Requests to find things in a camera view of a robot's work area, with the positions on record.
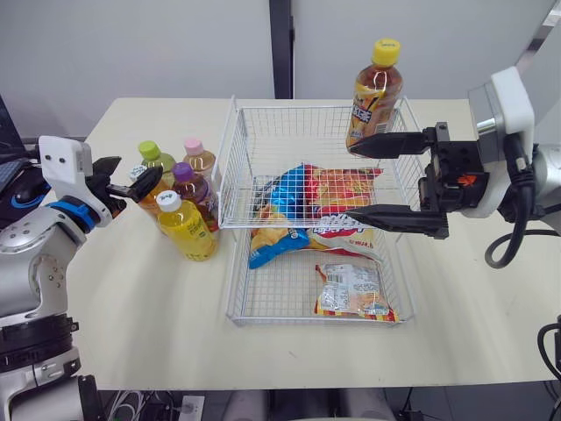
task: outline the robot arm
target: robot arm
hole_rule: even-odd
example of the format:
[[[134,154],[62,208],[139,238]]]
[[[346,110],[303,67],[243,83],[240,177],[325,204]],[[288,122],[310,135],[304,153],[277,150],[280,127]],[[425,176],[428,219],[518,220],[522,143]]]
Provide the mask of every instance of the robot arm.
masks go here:
[[[446,123],[423,132],[385,133],[364,138],[350,152],[370,158],[394,159],[430,150],[426,176],[419,180],[421,209],[375,204],[346,213],[359,222],[388,231],[420,232],[436,239],[448,237],[447,213],[461,211],[469,218],[486,218],[493,211],[514,223],[512,235],[494,242],[486,252],[493,268],[504,268],[514,257],[526,224],[541,219],[561,233],[561,139],[557,145],[533,145],[534,112],[515,68],[492,76],[470,94],[479,119],[479,139],[450,141]],[[504,256],[493,250],[510,239]]]
[[[103,419],[93,376],[80,368],[68,318],[66,270],[86,234],[106,226],[161,178],[150,168],[130,187],[110,183],[120,158],[92,163],[89,145],[43,136],[39,154],[57,201],[0,233],[0,421]]]

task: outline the blue chip bag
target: blue chip bag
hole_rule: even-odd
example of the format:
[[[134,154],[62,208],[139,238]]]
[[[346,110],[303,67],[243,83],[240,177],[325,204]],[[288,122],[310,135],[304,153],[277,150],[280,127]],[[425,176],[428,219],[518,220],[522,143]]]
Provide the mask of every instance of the blue chip bag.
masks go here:
[[[285,225],[287,219],[304,217],[304,166],[293,168],[269,182],[255,195],[254,210],[271,225]],[[309,245],[302,228],[262,227],[252,230],[249,268],[263,266],[279,254]]]

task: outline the computer monitor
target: computer monitor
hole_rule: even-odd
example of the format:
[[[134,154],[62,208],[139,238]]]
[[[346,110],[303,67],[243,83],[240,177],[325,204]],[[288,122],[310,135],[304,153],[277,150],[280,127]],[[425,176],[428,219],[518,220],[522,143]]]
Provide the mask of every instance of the computer monitor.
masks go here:
[[[24,144],[0,96],[0,153],[23,151]]]

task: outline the yellow bottle cap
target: yellow bottle cap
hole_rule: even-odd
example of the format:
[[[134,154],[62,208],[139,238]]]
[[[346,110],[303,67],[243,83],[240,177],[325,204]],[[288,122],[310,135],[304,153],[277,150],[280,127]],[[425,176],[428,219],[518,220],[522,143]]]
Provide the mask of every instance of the yellow bottle cap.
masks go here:
[[[372,63],[381,66],[393,66],[400,57],[401,44],[390,38],[382,38],[374,44]]]
[[[145,160],[155,160],[160,156],[160,149],[151,140],[146,140],[138,145],[138,151]]]

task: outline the green bottle cap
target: green bottle cap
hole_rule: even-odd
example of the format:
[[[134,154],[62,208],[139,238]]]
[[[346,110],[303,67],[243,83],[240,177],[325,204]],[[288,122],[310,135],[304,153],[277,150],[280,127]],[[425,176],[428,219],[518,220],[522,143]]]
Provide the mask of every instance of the green bottle cap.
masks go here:
[[[155,142],[146,140],[138,145],[138,151],[145,160],[155,160],[160,156],[160,149]]]

